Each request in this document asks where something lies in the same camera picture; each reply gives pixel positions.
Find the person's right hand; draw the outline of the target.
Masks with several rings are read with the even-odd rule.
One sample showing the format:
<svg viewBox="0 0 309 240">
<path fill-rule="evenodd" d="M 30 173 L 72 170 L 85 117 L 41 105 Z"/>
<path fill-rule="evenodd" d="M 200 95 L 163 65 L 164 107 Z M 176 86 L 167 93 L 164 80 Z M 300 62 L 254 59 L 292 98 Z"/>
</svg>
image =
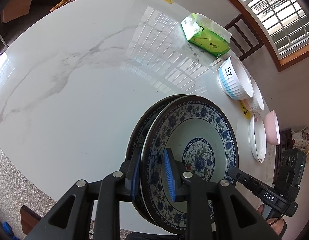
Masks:
<svg viewBox="0 0 309 240">
<path fill-rule="evenodd" d="M 287 230 L 287 224 L 283 218 L 270 218 L 267 220 L 267 223 L 280 238 L 283 237 Z"/>
</svg>

